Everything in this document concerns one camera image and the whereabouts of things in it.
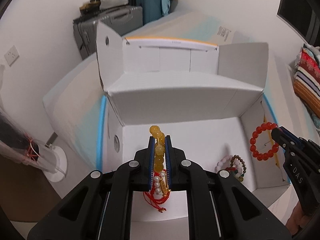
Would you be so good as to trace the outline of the person right hand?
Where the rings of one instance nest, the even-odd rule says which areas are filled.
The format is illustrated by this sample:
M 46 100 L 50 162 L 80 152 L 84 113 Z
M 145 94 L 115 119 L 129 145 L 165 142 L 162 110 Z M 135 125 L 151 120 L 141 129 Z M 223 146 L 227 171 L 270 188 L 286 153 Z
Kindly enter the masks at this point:
M 295 235 L 300 228 L 304 228 L 310 220 L 309 216 L 304 215 L 300 202 L 294 207 L 291 216 L 287 220 L 286 228 L 291 235 Z

